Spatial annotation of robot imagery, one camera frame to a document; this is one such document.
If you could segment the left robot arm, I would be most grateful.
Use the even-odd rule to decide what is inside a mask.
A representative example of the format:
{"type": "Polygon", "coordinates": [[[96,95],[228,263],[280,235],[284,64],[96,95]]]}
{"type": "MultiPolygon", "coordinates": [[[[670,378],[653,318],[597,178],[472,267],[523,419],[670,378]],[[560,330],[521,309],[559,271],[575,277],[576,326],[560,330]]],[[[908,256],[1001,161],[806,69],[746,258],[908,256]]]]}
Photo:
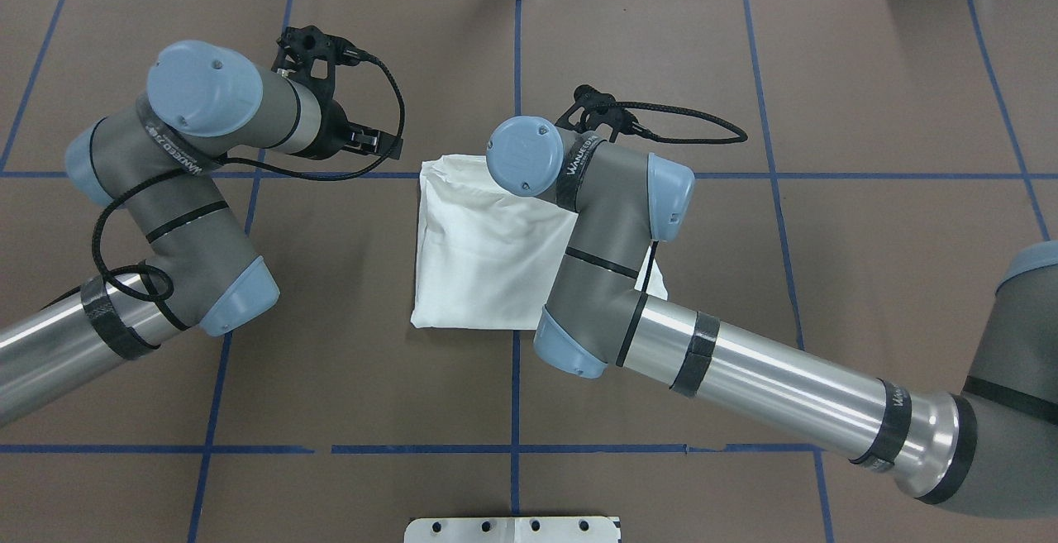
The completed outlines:
{"type": "Polygon", "coordinates": [[[399,159],[396,132],[349,121],[334,99],[339,66],[386,65],[318,28],[287,28],[264,68],[201,40],[167,46],[135,103],[102,117],[65,152],[69,181],[101,205],[90,239],[96,273],[2,332],[2,423],[158,350],[197,327],[227,334],[261,316],[280,291],[212,175],[247,165],[320,182],[243,156],[238,146],[322,161],[399,159]]]}

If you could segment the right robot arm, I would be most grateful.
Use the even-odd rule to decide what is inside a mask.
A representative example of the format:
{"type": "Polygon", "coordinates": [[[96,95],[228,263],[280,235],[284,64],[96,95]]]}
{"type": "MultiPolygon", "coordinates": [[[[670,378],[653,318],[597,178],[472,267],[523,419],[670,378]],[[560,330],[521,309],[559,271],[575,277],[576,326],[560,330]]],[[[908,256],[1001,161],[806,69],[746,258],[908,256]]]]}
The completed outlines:
{"type": "Polygon", "coordinates": [[[534,331],[550,366],[641,374],[948,512],[1056,515],[1055,241],[1020,250],[998,280],[962,388],[924,393],[650,295],[642,265],[685,224],[696,180],[687,166],[529,115],[500,122],[486,163],[503,191],[574,216],[534,331]]]}

